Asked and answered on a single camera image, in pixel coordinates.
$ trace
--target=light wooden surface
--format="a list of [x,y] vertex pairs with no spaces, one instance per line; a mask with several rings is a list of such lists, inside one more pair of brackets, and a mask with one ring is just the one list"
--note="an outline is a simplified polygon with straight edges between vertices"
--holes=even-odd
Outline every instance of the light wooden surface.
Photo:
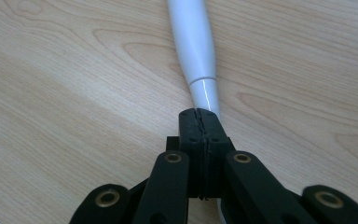
[[[290,190],[358,202],[358,0],[211,0],[222,122]],[[0,0],[0,223],[68,223],[192,107],[163,0]],[[218,223],[191,201],[189,223]]]

